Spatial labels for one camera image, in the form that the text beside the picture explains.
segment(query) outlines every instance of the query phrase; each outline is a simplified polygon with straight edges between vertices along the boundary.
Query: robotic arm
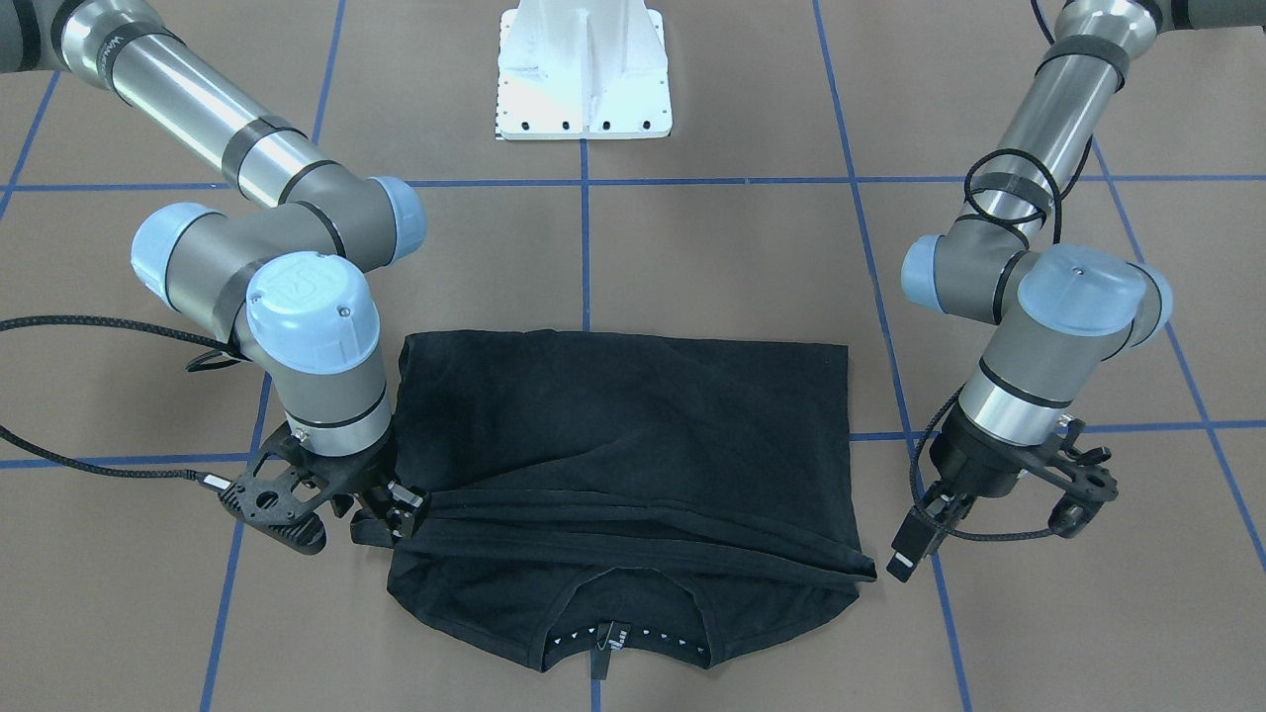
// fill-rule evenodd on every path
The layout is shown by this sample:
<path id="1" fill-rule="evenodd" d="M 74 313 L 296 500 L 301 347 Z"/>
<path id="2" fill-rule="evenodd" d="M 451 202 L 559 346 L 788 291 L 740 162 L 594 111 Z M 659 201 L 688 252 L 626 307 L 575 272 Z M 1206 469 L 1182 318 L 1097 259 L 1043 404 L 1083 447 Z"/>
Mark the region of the robotic arm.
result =
<path id="1" fill-rule="evenodd" d="M 0 72 L 66 70 L 154 119 L 265 209 L 227 218 L 179 203 L 132 246 L 141 281 L 271 376 L 282 424 L 234 481 L 206 476 L 243 522 L 304 554 L 325 544 L 314 509 L 409 536 L 422 498 L 394 478 L 379 314 L 362 272 L 420 247 L 425 217 L 394 177 L 361 180 L 194 54 L 143 0 L 0 4 Z M 267 459 L 290 467 L 258 478 Z M 294 490 L 313 486 L 300 500 Z"/>
<path id="2" fill-rule="evenodd" d="M 967 199 L 950 232 L 919 238 L 901 267 L 912 302 L 998 329 L 932 443 L 941 479 L 893 541 L 887 570 L 898 579 L 908 580 L 947 535 L 1067 538 L 1115 499 L 1117 483 L 1101 466 L 1110 452 L 1075 447 L 1084 423 L 1067 408 L 1100 361 L 1163 328 L 1172 293 L 1147 265 L 1071 245 L 1039 253 L 1029 239 L 1051 219 L 1058 242 L 1061 203 L 1079 155 L 1109 98 L 1124 86 L 1131 62 L 1158 33 L 1263 24 L 1261 0 L 1072 0 L 1060 13 L 1056 41 L 999 149 L 967 172 Z M 1061 186 L 1067 188 L 1061 193 Z M 1056 432 L 1061 426 L 1069 427 L 1066 436 Z M 1046 530 L 955 531 L 976 498 L 1008 494 L 1024 473 L 1065 490 Z"/>

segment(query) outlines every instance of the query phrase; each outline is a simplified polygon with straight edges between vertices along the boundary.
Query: white metal stand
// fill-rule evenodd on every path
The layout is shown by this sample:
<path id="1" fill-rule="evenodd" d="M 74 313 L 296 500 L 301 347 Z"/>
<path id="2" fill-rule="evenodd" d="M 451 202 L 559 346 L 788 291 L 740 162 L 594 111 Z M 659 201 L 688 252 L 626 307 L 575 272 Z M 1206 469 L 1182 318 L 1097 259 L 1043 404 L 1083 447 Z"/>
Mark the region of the white metal stand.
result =
<path id="1" fill-rule="evenodd" d="M 522 0 L 501 15 L 498 138 L 668 136 L 663 47 L 643 0 Z"/>

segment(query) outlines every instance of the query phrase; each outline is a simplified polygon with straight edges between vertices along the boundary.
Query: gray joint housing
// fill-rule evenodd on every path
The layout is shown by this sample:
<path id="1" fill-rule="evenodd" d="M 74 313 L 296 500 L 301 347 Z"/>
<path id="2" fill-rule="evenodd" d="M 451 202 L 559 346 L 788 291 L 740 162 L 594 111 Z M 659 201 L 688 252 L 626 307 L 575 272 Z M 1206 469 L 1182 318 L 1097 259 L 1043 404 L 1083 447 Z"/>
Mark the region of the gray joint housing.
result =
<path id="1" fill-rule="evenodd" d="M 1222 27 L 1266 27 L 1266 0 L 1152 0 L 1160 32 Z"/>
<path id="2" fill-rule="evenodd" d="M 391 408 L 362 272 L 422 245 L 413 189 L 352 175 L 194 54 L 143 0 L 34 0 L 14 3 L 14 14 L 28 39 L 20 68 L 66 68 L 113 91 L 266 208 L 241 218 L 191 203 L 158 210 L 133 242 L 138 277 L 268 371 L 308 450 L 373 445 Z M 10 25 L 0 11 L 0 39 Z M 13 63 L 0 60 L 0 71 Z"/>

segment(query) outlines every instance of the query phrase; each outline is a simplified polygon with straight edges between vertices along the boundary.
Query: blue tape line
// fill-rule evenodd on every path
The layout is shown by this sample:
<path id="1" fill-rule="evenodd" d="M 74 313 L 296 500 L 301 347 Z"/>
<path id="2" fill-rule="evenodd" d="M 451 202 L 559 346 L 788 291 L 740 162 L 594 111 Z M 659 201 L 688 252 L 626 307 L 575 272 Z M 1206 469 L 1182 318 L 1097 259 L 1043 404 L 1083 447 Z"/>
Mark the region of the blue tape line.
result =
<path id="1" fill-rule="evenodd" d="M 411 188 L 576 188 L 580 179 L 406 180 Z"/>
<path id="2" fill-rule="evenodd" d="M 1203 431 L 1204 423 L 1118 423 L 1086 426 L 1087 433 Z"/>
<path id="3" fill-rule="evenodd" d="M 57 80 L 61 76 L 62 72 L 53 72 L 53 76 L 48 80 L 48 86 L 44 89 L 44 96 L 39 100 L 39 106 L 35 109 L 35 117 L 30 119 L 30 128 L 27 129 L 27 139 L 22 142 L 18 162 L 13 165 L 13 172 L 9 174 L 9 182 L 5 184 L 4 193 L 0 194 L 0 218 L 4 218 L 5 210 L 9 209 L 9 200 L 13 199 L 14 189 L 18 185 L 18 176 L 27 167 L 27 158 L 30 157 L 30 147 L 35 144 L 35 134 L 39 133 L 39 124 L 44 120 L 44 113 L 48 111 L 48 103 L 53 99 L 53 90 L 57 89 Z"/>
<path id="4" fill-rule="evenodd" d="M 855 432 L 848 436 L 851 442 L 891 442 L 905 440 L 904 432 Z"/>
<path id="5" fill-rule="evenodd" d="M 1215 429 L 1238 431 L 1266 428 L 1266 421 L 1213 421 Z"/>
<path id="6" fill-rule="evenodd" d="M 89 457 L 81 459 L 91 465 L 113 467 L 119 465 L 181 465 L 186 462 L 246 462 L 251 459 L 249 452 L 196 452 L 179 455 L 134 455 L 123 457 Z M 33 460 L 0 460 L 0 470 L 34 470 L 42 467 L 61 467 L 57 462 L 43 459 Z"/>
<path id="7" fill-rule="evenodd" d="M 580 139 L 580 289 L 581 329 L 590 331 L 592 302 L 590 299 L 589 269 L 589 141 Z"/>
<path id="8" fill-rule="evenodd" d="M 81 182 L 62 185 L 18 185 L 14 193 L 110 193 L 130 190 L 228 190 L 227 182 Z"/>
<path id="9" fill-rule="evenodd" d="M 844 110 L 839 103 L 839 91 L 836 86 L 836 70 L 830 62 L 830 49 L 827 46 L 827 30 L 822 24 L 822 6 L 818 0 L 813 0 L 813 14 L 818 23 L 818 42 L 822 46 L 822 60 L 827 68 L 827 84 L 830 87 L 830 100 L 836 109 L 836 124 L 839 129 L 839 146 L 844 152 L 844 167 L 848 170 L 848 188 L 853 195 L 853 209 L 857 213 L 857 227 L 861 231 L 862 250 L 866 253 L 866 270 L 870 272 L 871 288 L 875 293 L 875 308 L 879 312 L 879 326 L 884 333 L 884 345 L 887 348 L 889 369 L 893 371 L 893 390 L 896 394 L 898 414 L 901 418 L 901 431 L 910 438 L 910 417 L 905 407 L 905 391 L 901 388 L 901 375 L 896 366 L 896 351 L 893 347 L 893 333 L 887 324 L 887 312 L 884 308 L 884 290 L 880 288 L 879 270 L 875 267 L 875 252 L 871 250 L 870 229 L 866 226 L 866 212 L 862 209 L 861 189 L 857 185 L 857 171 L 853 168 L 853 152 L 848 144 L 848 128 L 844 123 Z M 914 451 L 913 442 L 906 443 L 910 452 Z"/>
<path id="10" fill-rule="evenodd" d="M 905 391 L 901 388 L 901 375 L 896 364 L 896 350 L 893 346 L 893 333 L 887 324 L 887 313 L 884 309 L 884 291 L 880 286 L 879 271 L 875 267 L 875 253 L 871 250 L 870 229 L 866 226 L 866 213 L 862 209 L 861 189 L 858 188 L 857 171 L 853 166 L 853 152 L 848 144 L 848 127 L 844 123 L 844 110 L 839 101 L 839 90 L 836 84 L 836 70 L 830 61 L 830 49 L 827 43 L 827 30 L 822 22 L 822 5 L 819 0 L 813 0 L 813 15 L 818 25 L 818 42 L 822 46 L 822 61 L 827 70 L 827 84 L 830 87 L 830 101 L 836 109 L 836 123 L 839 128 L 839 146 L 844 152 L 844 167 L 848 170 L 848 188 L 853 194 L 853 208 L 857 212 L 857 227 L 861 231 L 862 250 L 866 253 L 866 269 L 870 271 L 871 286 L 875 291 L 875 307 L 879 312 L 880 329 L 884 332 L 884 345 L 887 348 L 889 367 L 893 371 L 893 390 L 896 395 L 898 414 L 901 418 L 901 431 L 905 437 L 905 446 L 913 455 L 914 441 L 910 431 L 910 417 L 905 404 Z M 950 594 L 946 588 L 939 557 L 933 557 L 932 566 L 937 579 L 937 592 L 941 597 L 941 616 L 946 625 L 946 637 L 950 645 L 950 655 L 953 659 L 955 675 L 958 680 L 958 698 L 962 702 L 963 712 L 972 712 L 971 690 L 967 685 L 967 673 L 963 666 L 962 652 L 958 646 L 958 633 L 953 621 L 953 607 L 950 603 Z"/>
<path id="11" fill-rule="evenodd" d="M 1108 170 L 1108 162 L 1104 161 L 1103 151 L 1099 149 L 1099 142 L 1093 142 L 1093 148 L 1095 152 L 1095 158 L 1099 160 L 1099 167 L 1103 171 L 1104 180 L 1108 181 L 1108 190 L 1112 193 L 1113 203 L 1117 204 L 1117 213 L 1120 215 L 1122 226 L 1125 228 L 1125 237 L 1129 238 L 1129 246 L 1134 251 L 1134 257 L 1139 262 L 1147 262 L 1143 258 L 1143 250 L 1138 245 L 1138 238 L 1134 234 L 1134 226 L 1129 220 L 1129 214 L 1125 212 L 1125 203 L 1120 199 L 1120 193 L 1117 190 L 1117 182 Z M 1227 456 L 1222 450 L 1222 441 L 1218 440 L 1218 431 L 1213 426 L 1213 421 L 1209 418 L 1209 410 L 1205 408 L 1204 397 L 1200 395 L 1200 388 L 1195 383 L 1195 376 L 1191 374 L 1191 366 L 1186 360 L 1186 355 L 1182 352 L 1182 345 L 1179 343 L 1177 333 L 1174 331 L 1174 324 L 1165 324 L 1165 333 L 1170 338 L 1170 346 L 1174 347 L 1174 355 L 1179 360 L 1179 369 L 1182 371 L 1182 379 L 1186 380 L 1188 390 L 1191 391 L 1191 399 L 1195 402 L 1195 409 L 1200 413 L 1200 423 L 1204 426 L 1205 433 L 1209 436 L 1209 445 L 1213 446 L 1213 454 L 1218 459 L 1218 466 L 1222 467 L 1222 476 L 1227 480 L 1227 488 L 1231 490 L 1231 498 L 1236 502 L 1236 508 L 1239 509 L 1239 518 L 1244 522 L 1244 530 L 1248 532 L 1248 540 L 1253 545 L 1253 550 L 1257 552 L 1257 563 L 1261 565 L 1262 571 L 1266 571 L 1266 549 L 1262 546 L 1261 535 L 1257 532 L 1257 524 L 1253 522 L 1253 516 L 1248 511 L 1248 505 L 1244 503 L 1243 493 L 1239 490 L 1239 483 L 1236 480 L 1236 474 L 1231 469 L 1231 462 L 1227 461 Z"/>
<path id="12" fill-rule="evenodd" d="M 224 566 L 224 585 L 220 588 L 220 607 L 215 613 L 215 635 L 211 637 L 211 654 L 206 659 L 206 677 L 203 678 L 203 698 L 199 712 L 210 712 L 211 696 L 215 693 L 215 675 L 220 668 L 220 649 L 224 644 L 224 627 L 229 620 L 229 603 L 233 601 L 233 584 L 237 580 L 237 563 L 242 552 L 242 522 L 233 524 L 233 544 L 229 545 L 229 560 Z"/>
<path id="13" fill-rule="evenodd" d="M 251 432 L 251 455 L 260 450 L 263 441 L 263 424 L 268 412 L 268 389 L 272 388 L 272 378 L 263 375 L 260 384 L 260 407 L 254 416 L 254 429 Z M 209 712 L 211 697 L 215 694 L 215 677 L 220 669 L 220 651 L 224 647 L 224 630 L 229 622 L 229 604 L 233 602 L 233 584 L 237 582 L 238 557 L 242 554 L 242 522 L 233 524 L 233 544 L 229 545 L 229 560 L 224 565 L 224 585 L 220 588 L 220 606 L 215 613 L 215 632 L 211 636 L 211 652 L 206 658 L 206 677 L 203 679 L 203 698 L 199 712 Z"/>
<path id="14" fill-rule="evenodd" d="M 857 182 L 962 182 L 962 176 L 857 176 Z"/>
<path id="15" fill-rule="evenodd" d="M 962 182 L 962 176 L 857 176 L 860 184 L 929 184 Z M 1090 182 L 1106 182 L 1103 176 L 1081 176 Z M 1266 175 L 1124 175 L 1113 176 L 1117 182 L 1251 182 L 1266 181 Z M 453 179 L 409 180 L 413 188 L 576 188 L 579 179 Z M 842 185 L 848 176 L 746 176 L 746 177 L 647 177 L 647 179 L 590 179 L 590 186 L 646 186 L 646 185 Z M 13 193 L 103 193 L 128 190 L 228 190 L 225 182 L 86 182 L 86 184 L 29 184 L 14 185 Z"/>
<path id="16" fill-rule="evenodd" d="M 334 13 L 334 33 L 329 39 L 329 57 L 325 60 L 325 79 L 320 85 L 320 99 L 316 100 L 316 119 L 313 122 L 313 146 L 320 143 L 320 129 L 325 124 L 325 103 L 329 100 L 329 86 L 334 81 L 334 61 L 338 58 L 338 41 L 343 34 L 343 13 L 347 10 L 347 0 L 338 0 L 338 10 Z"/>
<path id="17" fill-rule="evenodd" d="M 744 177 L 592 179 L 590 185 L 743 185 Z"/>
<path id="18" fill-rule="evenodd" d="M 1241 174 L 1241 175 L 1127 175 L 1112 176 L 1101 180 L 1114 182 L 1251 182 L 1266 180 L 1266 174 Z"/>
<path id="19" fill-rule="evenodd" d="M 941 617 L 946 622 L 946 637 L 950 640 L 950 656 L 953 659 L 953 674 L 958 680 L 958 701 L 966 712 L 972 712 L 971 689 L 967 687 L 967 669 L 962 664 L 958 647 L 958 628 L 953 622 L 953 606 L 950 603 L 950 588 L 946 585 L 944 570 L 941 568 L 941 555 L 932 555 L 932 573 L 937 579 L 937 598 L 941 599 Z"/>

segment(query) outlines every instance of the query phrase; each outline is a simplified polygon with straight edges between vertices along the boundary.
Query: black tape band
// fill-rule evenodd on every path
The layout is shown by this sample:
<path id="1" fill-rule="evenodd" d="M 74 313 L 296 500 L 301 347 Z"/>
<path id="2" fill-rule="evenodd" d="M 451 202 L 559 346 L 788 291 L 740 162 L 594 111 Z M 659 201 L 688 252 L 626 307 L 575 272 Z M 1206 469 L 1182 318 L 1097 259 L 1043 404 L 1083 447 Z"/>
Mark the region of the black tape band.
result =
<path id="1" fill-rule="evenodd" d="M 1125 332 L 1125 341 L 1120 342 L 1120 346 L 1117 347 L 1117 351 L 1113 351 L 1112 353 L 1104 356 L 1103 359 L 1099 360 L 1099 362 L 1104 362 L 1108 359 L 1112 359 L 1113 356 L 1115 356 L 1115 355 L 1120 353 L 1122 351 L 1124 351 L 1127 346 L 1129 346 L 1129 340 L 1131 340 L 1131 337 L 1134 336 L 1134 322 L 1136 321 L 1138 321 L 1138 319 L 1131 319 L 1129 321 L 1129 331 Z"/>
<path id="2" fill-rule="evenodd" d="M 994 172 L 971 179 L 972 195 L 980 195 L 986 190 L 1000 190 L 1019 198 L 1042 213 L 1042 220 L 1046 220 L 1047 215 L 1055 212 L 1055 198 L 1044 188 L 1024 176 Z"/>
<path id="3" fill-rule="evenodd" d="M 1152 22 L 1156 23 L 1156 32 L 1161 32 L 1161 25 L 1165 24 L 1165 13 L 1161 11 L 1161 6 L 1155 3 L 1155 0 L 1133 0 L 1136 5 L 1142 6 L 1147 10 L 1148 15 L 1152 15 Z M 1180 0 L 1182 3 L 1182 11 L 1186 13 L 1186 0 Z M 1179 4 L 1179 0 L 1170 0 L 1170 6 Z"/>
<path id="4" fill-rule="evenodd" d="M 387 397 L 387 391 L 386 391 L 386 389 L 382 389 L 382 394 L 379 395 L 379 399 L 375 400 L 373 405 L 370 405 L 370 408 L 366 412 L 361 413 L 360 416 L 354 416 L 352 418 L 348 418 L 346 421 L 339 421 L 337 423 L 314 423 L 311 421 L 305 421 L 305 419 L 300 418 L 299 416 L 295 416 L 294 413 L 290 413 L 289 410 L 286 413 L 291 418 L 294 418 L 295 421 L 299 421 L 300 423 L 303 423 L 303 424 L 305 424 L 305 426 L 308 426 L 310 428 L 334 429 L 334 428 L 342 428 L 344 426 L 351 426 L 352 423 L 358 423 L 358 422 L 363 421 L 366 417 L 368 417 L 370 413 L 372 413 L 382 403 L 382 399 L 386 398 L 386 397 Z"/>
<path id="5" fill-rule="evenodd" d="M 327 215 L 324 210 L 306 200 L 295 200 L 295 205 L 308 208 L 308 212 L 315 215 L 316 219 L 320 220 L 320 224 L 325 226 L 325 232 L 329 233 L 329 239 L 334 243 L 334 252 L 337 252 L 339 257 L 347 257 L 347 247 L 343 245 L 343 236 L 338 234 L 338 226 L 334 224 L 334 220 L 329 219 L 329 215 Z"/>
<path id="6" fill-rule="evenodd" d="M 39 18 L 35 16 L 35 4 L 32 0 L 13 0 L 13 11 L 18 15 L 18 29 L 22 30 L 22 61 L 18 62 L 18 71 L 27 72 L 39 65 L 43 48 Z"/>
<path id="7" fill-rule="evenodd" d="M 66 34 L 66 24 L 71 22 L 71 15 L 80 6 L 87 4 L 89 0 L 63 0 L 57 11 L 53 13 L 53 23 L 48 25 L 48 41 L 53 44 L 53 52 L 57 58 L 61 60 L 67 67 L 71 65 L 66 61 L 66 54 L 62 53 L 62 35 Z"/>
<path id="8" fill-rule="evenodd" d="M 1015 265 L 1019 264 L 1020 257 L 1028 255 L 1028 250 L 1020 250 L 1012 258 L 1006 261 L 1006 266 L 998 275 L 998 286 L 994 288 L 994 323 L 1003 323 L 1003 298 L 1006 295 L 1006 283 L 1012 279 L 1012 272 L 1015 270 Z"/>
<path id="9" fill-rule="evenodd" d="M 233 323 L 242 309 L 242 295 L 246 294 L 246 288 L 251 285 L 251 277 L 260 271 L 260 267 L 267 265 L 275 257 L 276 255 L 261 257 L 233 272 L 233 276 L 220 288 L 220 293 L 215 295 L 215 305 L 211 307 L 213 327 L 223 326 L 224 333 L 233 333 Z"/>
<path id="10" fill-rule="evenodd" d="M 1191 13 L 1186 3 L 1188 0 L 1170 0 L 1170 11 L 1174 13 L 1174 29 L 1195 29 L 1191 27 Z"/>
<path id="11" fill-rule="evenodd" d="M 1027 234 L 1024 234 L 1024 233 L 1023 233 L 1023 232 L 1020 231 L 1020 228 L 1018 228 L 1018 227 L 1015 227 L 1015 226 L 1009 226 L 1009 224 L 1006 224 L 1006 223 L 1000 223 L 1000 222 L 998 222 L 998 220 L 991 220 L 991 219 L 989 219 L 989 217 L 987 217 L 987 215 L 982 215 L 982 214 L 980 214 L 980 213 L 968 213 L 968 214 L 966 214 L 966 215 L 958 215 L 957 218 L 955 218 L 955 220 L 953 220 L 953 222 L 956 222 L 956 223 L 961 223 L 961 222 L 963 222 L 963 220 L 976 220 L 976 222 L 979 222 L 979 223 L 989 223 L 989 224 L 991 224 L 991 226 L 995 226 L 995 227 L 1000 227 L 1000 228 L 1005 229 L 1006 232 L 1009 232 L 1009 233 L 1014 234 L 1014 236 L 1015 236 L 1015 239 L 1019 239 L 1019 241 L 1020 241 L 1020 245 L 1023 245 L 1023 246 L 1024 246 L 1024 250 L 1028 250 L 1028 248 L 1029 248 L 1029 243 L 1028 243 L 1028 236 L 1027 236 Z"/>
<path id="12" fill-rule="evenodd" d="M 101 77 L 106 89 L 118 94 L 118 90 L 114 89 L 114 61 L 119 58 L 119 53 L 123 52 L 123 48 L 130 44 L 134 39 L 151 34 L 161 34 L 180 42 L 180 38 L 172 34 L 167 28 L 146 22 L 128 23 L 115 28 L 114 32 L 105 37 L 101 42 L 101 49 L 96 53 L 96 76 Z"/>
<path id="13" fill-rule="evenodd" d="M 985 364 L 984 359 L 980 360 L 979 366 L 980 366 L 980 372 L 985 374 L 985 378 L 989 379 L 994 385 L 1005 390 L 1008 394 L 1019 398 L 1025 403 L 1032 403 L 1033 405 L 1039 405 L 1042 408 L 1052 408 L 1052 409 L 1062 409 L 1067 408 L 1069 405 L 1072 405 L 1071 400 L 1047 400 L 1046 398 L 1042 398 L 1039 395 L 1033 395 L 1032 393 L 1024 393 L 1023 390 L 1015 388 L 1014 385 L 1004 381 L 1003 376 L 995 374 L 994 370 Z"/>
<path id="14" fill-rule="evenodd" d="M 1047 49 L 1046 56 L 1042 57 L 1042 63 L 1038 65 L 1037 71 L 1041 72 L 1042 67 L 1052 60 L 1071 54 L 1094 57 L 1108 62 L 1112 65 L 1112 68 L 1117 70 L 1117 91 L 1120 91 L 1120 87 L 1125 86 L 1125 76 L 1129 75 L 1129 53 L 1117 43 L 1093 34 L 1074 34 L 1056 42 Z"/>
<path id="15" fill-rule="evenodd" d="M 224 180 L 241 193 L 242 186 L 238 182 L 238 177 L 242 175 L 242 162 L 246 161 L 247 153 L 254 148 L 256 143 L 263 141 L 263 138 L 284 130 L 292 130 L 304 136 L 304 132 L 290 125 L 290 122 L 286 119 L 271 114 L 260 117 L 239 128 L 224 147 L 224 155 L 220 156 L 220 174 L 224 175 Z"/>
<path id="16" fill-rule="evenodd" d="M 281 189 L 281 195 L 277 196 L 277 204 L 281 205 L 282 203 L 285 203 L 286 200 L 289 200 L 290 199 L 290 191 L 294 190 L 296 185 L 299 185 L 299 181 L 301 181 L 305 177 L 308 177 L 308 174 L 315 171 L 316 168 L 319 168 L 322 166 L 337 166 L 337 165 L 338 165 L 338 161 L 330 161 L 329 158 L 325 158 L 324 161 L 316 161 L 314 163 L 308 163 L 298 174 L 290 176 L 290 180 L 286 181 L 286 188 L 282 188 Z"/>

